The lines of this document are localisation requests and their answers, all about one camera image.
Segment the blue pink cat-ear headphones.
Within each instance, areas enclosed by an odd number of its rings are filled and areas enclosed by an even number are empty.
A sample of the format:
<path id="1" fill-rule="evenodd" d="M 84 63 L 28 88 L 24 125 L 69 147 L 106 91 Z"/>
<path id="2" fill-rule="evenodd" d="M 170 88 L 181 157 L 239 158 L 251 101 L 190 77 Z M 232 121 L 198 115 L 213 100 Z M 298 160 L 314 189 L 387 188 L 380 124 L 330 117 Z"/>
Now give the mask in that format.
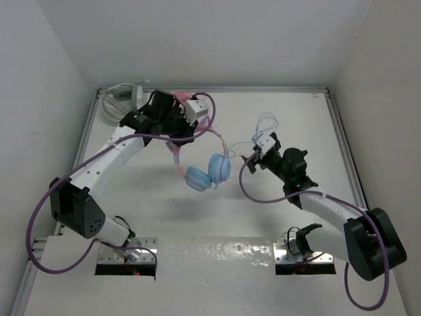
<path id="1" fill-rule="evenodd" d="M 218 185 L 229 179 L 231 174 L 231 162 L 229 149 L 222 135 L 214 128 L 210 127 L 207 132 L 217 136 L 221 141 L 223 152 L 215 153 L 209 160 L 207 172 L 195 167 L 184 169 L 180 164 L 180 147 L 172 142 L 166 142 L 167 148 L 173 155 L 173 162 L 178 173 L 185 180 L 185 183 L 198 192 L 204 192 L 208 189 L 217 189 Z"/>

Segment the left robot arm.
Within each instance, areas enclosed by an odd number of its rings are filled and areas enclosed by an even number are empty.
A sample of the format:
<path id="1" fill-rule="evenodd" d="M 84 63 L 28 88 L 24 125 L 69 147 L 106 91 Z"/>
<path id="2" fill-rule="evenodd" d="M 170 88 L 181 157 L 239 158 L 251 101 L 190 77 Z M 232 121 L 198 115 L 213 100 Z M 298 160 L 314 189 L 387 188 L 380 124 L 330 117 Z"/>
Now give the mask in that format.
<path id="1" fill-rule="evenodd" d="M 192 141 L 199 117 L 208 107 L 196 97 L 180 101 L 174 94 L 155 90 L 150 100 L 130 111 L 118 123 L 98 157 L 67 179 L 50 184 L 53 218 L 80 236 L 122 247 L 132 232 L 106 216 L 97 203 L 107 183 L 154 138 L 168 136 L 177 144 Z"/>

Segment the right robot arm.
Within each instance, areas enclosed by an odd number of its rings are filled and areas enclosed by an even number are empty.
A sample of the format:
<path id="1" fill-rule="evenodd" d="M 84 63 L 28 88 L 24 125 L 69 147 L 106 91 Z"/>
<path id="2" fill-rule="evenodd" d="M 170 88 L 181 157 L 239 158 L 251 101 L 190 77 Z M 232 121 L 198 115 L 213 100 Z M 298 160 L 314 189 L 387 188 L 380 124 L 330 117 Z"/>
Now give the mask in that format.
<path id="1" fill-rule="evenodd" d="M 348 262 L 367 281 L 407 260 L 406 250 L 383 209 L 361 209 L 326 194 L 307 175 L 307 151 L 291 147 L 280 153 L 276 133 L 261 134 L 254 143 L 254 152 L 243 159 L 242 167 L 250 173 L 257 167 L 269 170 L 284 183 L 285 200 L 338 230 L 337 234 L 323 232 L 317 223 L 300 228 L 294 239 L 287 239 L 288 255 L 305 258 L 315 246 L 325 246 L 326 252 Z"/>

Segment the white grey headphones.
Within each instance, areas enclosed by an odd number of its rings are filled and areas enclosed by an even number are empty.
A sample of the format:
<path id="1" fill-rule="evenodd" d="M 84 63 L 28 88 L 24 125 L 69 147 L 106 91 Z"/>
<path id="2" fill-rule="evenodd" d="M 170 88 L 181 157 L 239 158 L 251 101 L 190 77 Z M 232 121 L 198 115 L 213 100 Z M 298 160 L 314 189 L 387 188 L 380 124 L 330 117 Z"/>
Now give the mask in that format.
<path id="1" fill-rule="evenodd" d="M 149 80 L 121 83 L 106 88 L 99 94 L 99 108 L 110 123 L 119 123 L 129 112 L 145 103 L 143 87 Z"/>

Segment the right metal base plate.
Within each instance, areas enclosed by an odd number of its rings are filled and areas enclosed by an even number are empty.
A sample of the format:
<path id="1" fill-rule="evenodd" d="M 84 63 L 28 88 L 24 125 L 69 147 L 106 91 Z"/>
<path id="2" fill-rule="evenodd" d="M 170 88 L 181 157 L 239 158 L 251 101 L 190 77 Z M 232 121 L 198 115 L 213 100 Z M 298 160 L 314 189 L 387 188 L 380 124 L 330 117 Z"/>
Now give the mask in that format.
<path id="1" fill-rule="evenodd" d="M 272 245 L 274 260 L 280 265 L 334 263 L 334 258 L 330 254 L 321 251 L 306 255 L 300 254 L 295 245 L 295 237 L 283 237 L 282 239 L 273 240 Z"/>

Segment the metal base plate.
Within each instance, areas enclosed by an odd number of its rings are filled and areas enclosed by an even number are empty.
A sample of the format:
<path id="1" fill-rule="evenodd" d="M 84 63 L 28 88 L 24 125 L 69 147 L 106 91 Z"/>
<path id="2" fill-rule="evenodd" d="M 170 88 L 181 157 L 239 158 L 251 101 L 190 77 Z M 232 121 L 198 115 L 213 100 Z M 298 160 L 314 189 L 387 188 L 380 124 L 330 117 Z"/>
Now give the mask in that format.
<path id="1" fill-rule="evenodd" d="M 98 264 L 154 264 L 157 254 L 158 238 L 132 238 L 126 245 L 133 250 L 115 250 L 103 244 L 99 246 Z"/>
<path id="2" fill-rule="evenodd" d="M 295 245 L 295 237 L 283 237 L 282 239 L 273 240 L 272 245 L 274 260 L 280 265 L 334 263 L 334 258 L 330 254 L 321 251 L 306 255 L 300 254 Z"/>

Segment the aluminium table frame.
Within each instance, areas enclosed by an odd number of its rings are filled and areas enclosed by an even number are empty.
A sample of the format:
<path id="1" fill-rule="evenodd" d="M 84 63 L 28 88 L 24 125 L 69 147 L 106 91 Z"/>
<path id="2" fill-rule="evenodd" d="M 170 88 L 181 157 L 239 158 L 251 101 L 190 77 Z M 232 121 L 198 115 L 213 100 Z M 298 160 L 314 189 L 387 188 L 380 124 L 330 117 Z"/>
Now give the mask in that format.
<path id="1" fill-rule="evenodd" d="M 365 206 L 336 106 L 324 88 L 216 88 L 216 129 L 237 153 L 249 153 L 258 117 L 278 119 L 283 147 L 308 151 L 309 176 L 328 193 Z M 361 315 L 347 298 L 344 262 L 333 275 L 277 275 L 272 243 L 291 226 L 315 223 L 282 196 L 268 171 L 196 193 L 177 175 L 162 142 L 149 145 L 109 182 L 100 204 L 139 236 L 156 238 L 157 276 L 95 274 L 98 246 L 69 230 L 41 241 L 43 264 L 73 270 L 48 275 L 27 268 L 13 315 Z"/>

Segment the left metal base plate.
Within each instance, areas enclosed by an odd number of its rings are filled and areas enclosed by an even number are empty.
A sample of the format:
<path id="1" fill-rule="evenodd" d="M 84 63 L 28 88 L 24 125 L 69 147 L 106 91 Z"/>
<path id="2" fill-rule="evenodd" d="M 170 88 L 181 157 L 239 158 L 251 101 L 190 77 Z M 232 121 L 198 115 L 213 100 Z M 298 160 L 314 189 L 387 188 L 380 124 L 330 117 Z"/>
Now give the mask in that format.
<path id="1" fill-rule="evenodd" d="M 158 238 L 132 238 L 126 245 L 133 250 L 115 250 L 103 244 L 99 246 L 98 264 L 154 264 L 157 254 Z"/>

